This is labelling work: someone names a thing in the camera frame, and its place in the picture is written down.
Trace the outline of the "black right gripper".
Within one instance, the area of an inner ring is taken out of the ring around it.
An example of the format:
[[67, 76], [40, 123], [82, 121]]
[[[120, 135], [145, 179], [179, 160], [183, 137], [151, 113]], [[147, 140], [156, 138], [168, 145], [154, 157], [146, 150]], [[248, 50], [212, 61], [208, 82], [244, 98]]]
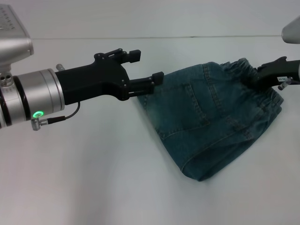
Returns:
[[277, 60], [262, 64], [257, 68], [261, 77], [252, 77], [248, 81], [248, 87], [255, 90], [278, 86], [288, 78], [300, 82], [300, 60], [287, 61], [287, 57], [280, 57]]

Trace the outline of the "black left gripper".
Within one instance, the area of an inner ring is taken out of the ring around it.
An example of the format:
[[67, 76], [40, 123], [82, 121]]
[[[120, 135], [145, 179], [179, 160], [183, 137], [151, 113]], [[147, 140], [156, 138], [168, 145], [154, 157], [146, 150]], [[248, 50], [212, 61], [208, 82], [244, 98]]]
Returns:
[[102, 95], [125, 101], [129, 97], [153, 94], [154, 88], [163, 83], [163, 72], [129, 81], [121, 64], [139, 62], [140, 50], [126, 52], [119, 48], [105, 53], [104, 56], [95, 55], [94, 58], [95, 61], [90, 65], [56, 72], [65, 105]]

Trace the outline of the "blue denim shorts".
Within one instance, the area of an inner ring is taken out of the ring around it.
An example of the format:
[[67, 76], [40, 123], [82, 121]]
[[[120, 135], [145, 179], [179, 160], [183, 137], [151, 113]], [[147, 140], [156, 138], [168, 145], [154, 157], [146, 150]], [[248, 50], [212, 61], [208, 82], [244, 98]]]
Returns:
[[149, 121], [181, 172], [194, 180], [214, 176], [243, 154], [280, 114], [283, 98], [246, 82], [256, 70], [245, 58], [209, 62], [164, 77], [139, 96]]

